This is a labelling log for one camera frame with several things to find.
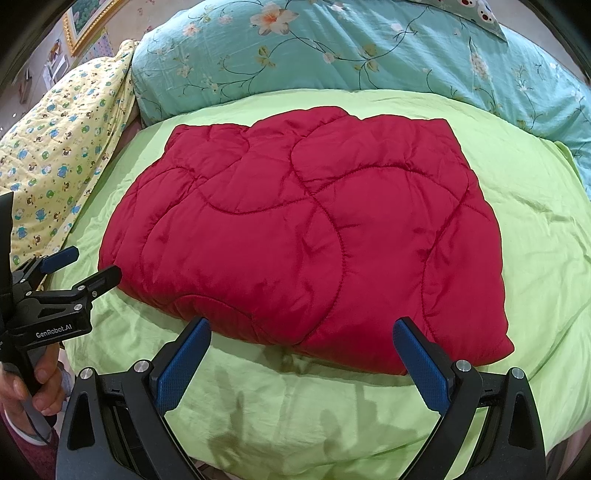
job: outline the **blue gripper pad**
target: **blue gripper pad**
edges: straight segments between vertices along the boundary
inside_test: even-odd
[[[57,272],[59,269],[78,260],[79,255],[80,253],[76,247],[68,247],[56,254],[50,255],[41,262],[41,273],[49,275]]]
[[[160,415],[178,407],[211,340],[207,319],[194,319],[174,342],[166,343],[156,354],[150,390]]]
[[[447,378],[403,320],[394,323],[392,336],[394,347],[429,410],[445,415],[450,405]]]

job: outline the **picture frame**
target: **picture frame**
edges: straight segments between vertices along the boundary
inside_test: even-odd
[[[78,55],[97,30],[127,1],[76,0],[63,17],[70,55]]]

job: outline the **red quilted jacket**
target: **red quilted jacket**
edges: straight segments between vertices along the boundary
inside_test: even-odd
[[[404,373],[413,318],[453,359],[513,351],[501,235],[445,120],[337,107],[178,126],[115,209],[99,267],[229,337]]]

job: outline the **bear print pillow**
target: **bear print pillow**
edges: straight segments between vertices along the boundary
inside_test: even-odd
[[[410,0],[418,4],[431,5],[458,17],[465,18],[486,31],[507,41],[499,22],[485,0]]]

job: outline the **green bed sheet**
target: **green bed sheet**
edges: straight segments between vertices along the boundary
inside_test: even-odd
[[[437,95],[288,90],[143,130],[104,172],[68,241],[79,247],[80,259],[52,278],[52,288],[70,288],[95,271],[114,208],[163,153],[176,125],[251,125],[319,105],[338,105],[360,118],[391,113],[449,121],[502,233],[506,313],[516,350],[484,370],[525,370],[547,450],[590,421],[591,204],[572,157],[559,143]],[[88,365],[99,372],[127,369],[152,358],[183,328],[118,290],[95,301],[92,320],[91,334],[66,344],[76,371]],[[475,418],[451,475],[467,463],[483,414]],[[213,335],[167,420],[189,455],[245,480],[392,480],[418,452],[437,414],[426,409],[407,377],[349,371],[284,348]]]

